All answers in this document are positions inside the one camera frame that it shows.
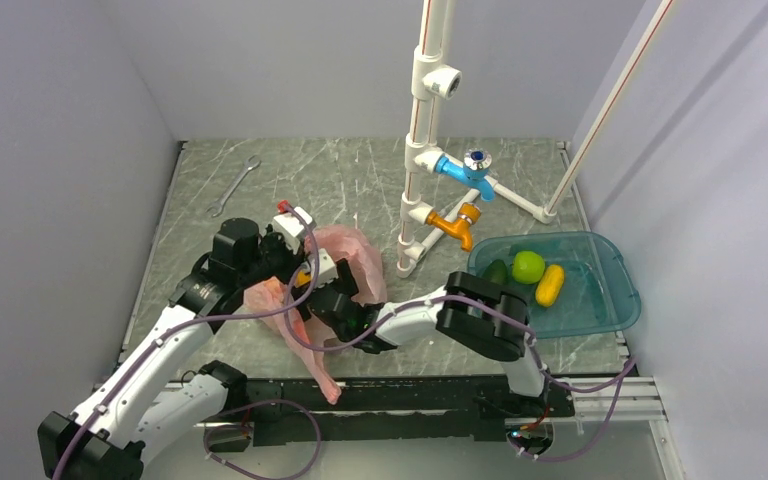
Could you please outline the green fake fruit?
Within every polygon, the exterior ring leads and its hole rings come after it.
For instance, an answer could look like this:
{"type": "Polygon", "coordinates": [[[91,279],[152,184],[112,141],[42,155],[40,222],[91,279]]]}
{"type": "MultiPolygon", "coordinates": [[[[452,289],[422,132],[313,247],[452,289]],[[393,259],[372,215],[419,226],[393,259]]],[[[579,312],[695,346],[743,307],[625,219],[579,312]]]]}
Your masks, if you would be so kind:
{"type": "Polygon", "coordinates": [[[523,250],[514,256],[511,276],[520,284],[532,285],[541,280],[545,269],[546,262],[541,255],[534,251],[523,250]]]}

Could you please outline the dark green fake avocado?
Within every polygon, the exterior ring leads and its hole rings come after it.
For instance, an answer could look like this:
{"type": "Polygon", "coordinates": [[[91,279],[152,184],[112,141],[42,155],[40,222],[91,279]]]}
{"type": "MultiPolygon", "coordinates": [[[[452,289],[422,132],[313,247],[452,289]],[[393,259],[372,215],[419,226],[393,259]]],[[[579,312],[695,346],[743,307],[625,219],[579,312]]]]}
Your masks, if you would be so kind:
{"type": "Polygon", "coordinates": [[[502,259],[491,261],[482,271],[480,277],[493,284],[505,286],[509,282],[510,267],[502,259]]]}

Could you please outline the yellow wrinkled fake fruit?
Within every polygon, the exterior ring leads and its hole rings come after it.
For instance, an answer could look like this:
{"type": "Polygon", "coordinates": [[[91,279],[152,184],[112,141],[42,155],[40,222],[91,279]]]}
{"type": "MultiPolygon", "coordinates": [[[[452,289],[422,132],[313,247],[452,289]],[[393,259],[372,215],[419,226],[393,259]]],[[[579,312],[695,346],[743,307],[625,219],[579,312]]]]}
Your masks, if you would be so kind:
{"type": "Polygon", "coordinates": [[[549,308],[556,302],[565,282],[565,271],[557,264],[549,265],[535,290],[535,300],[538,305],[549,308]]]}

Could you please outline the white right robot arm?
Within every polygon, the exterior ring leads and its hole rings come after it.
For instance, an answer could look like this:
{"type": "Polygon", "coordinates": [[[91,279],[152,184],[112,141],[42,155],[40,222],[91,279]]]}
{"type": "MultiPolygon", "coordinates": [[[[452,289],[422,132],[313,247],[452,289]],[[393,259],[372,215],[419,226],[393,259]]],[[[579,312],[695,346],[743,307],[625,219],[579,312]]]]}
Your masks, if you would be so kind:
{"type": "Polygon", "coordinates": [[[300,303],[304,319],[318,318],[337,339],[369,354],[395,350],[438,332],[480,356],[498,362],[517,411],[534,415],[550,399],[545,368],[531,348],[527,297],[517,290],[464,271],[455,271],[429,294],[404,302],[361,304],[345,261],[337,277],[319,284],[300,303]]]}

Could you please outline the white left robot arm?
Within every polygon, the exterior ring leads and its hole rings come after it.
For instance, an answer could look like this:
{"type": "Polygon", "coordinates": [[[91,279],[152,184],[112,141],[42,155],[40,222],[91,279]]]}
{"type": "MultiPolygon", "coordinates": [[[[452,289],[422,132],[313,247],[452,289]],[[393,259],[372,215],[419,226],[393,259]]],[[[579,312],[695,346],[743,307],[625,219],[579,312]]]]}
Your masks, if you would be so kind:
{"type": "Polygon", "coordinates": [[[211,249],[176,285],[151,332],[89,398],[68,414],[51,412],[37,436],[50,479],[138,479],[145,466],[196,423],[239,417],[248,378],[212,361],[177,391],[169,380],[231,320],[244,292],[272,277],[287,281],[305,264],[315,222],[301,208],[266,228],[248,218],[224,221],[211,249]]]}

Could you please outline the pink plastic bag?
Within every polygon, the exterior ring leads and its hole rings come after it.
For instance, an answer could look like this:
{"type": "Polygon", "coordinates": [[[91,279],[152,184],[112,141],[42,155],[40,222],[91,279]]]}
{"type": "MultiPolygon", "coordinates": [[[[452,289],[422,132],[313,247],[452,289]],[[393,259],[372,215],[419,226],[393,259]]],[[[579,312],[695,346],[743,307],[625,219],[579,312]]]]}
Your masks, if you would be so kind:
{"type": "Polygon", "coordinates": [[[306,303],[286,314],[271,315],[262,322],[279,334],[287,347],[301,360],[318,385],[323,397],[335,405],[342,389],[328,373],[323,349],[344,344],[368,327],[364,308],[387,301],[380,250],[357,227],[329,225],[315,230],[319,247],[345,273],[316,289],[306,303]]]}

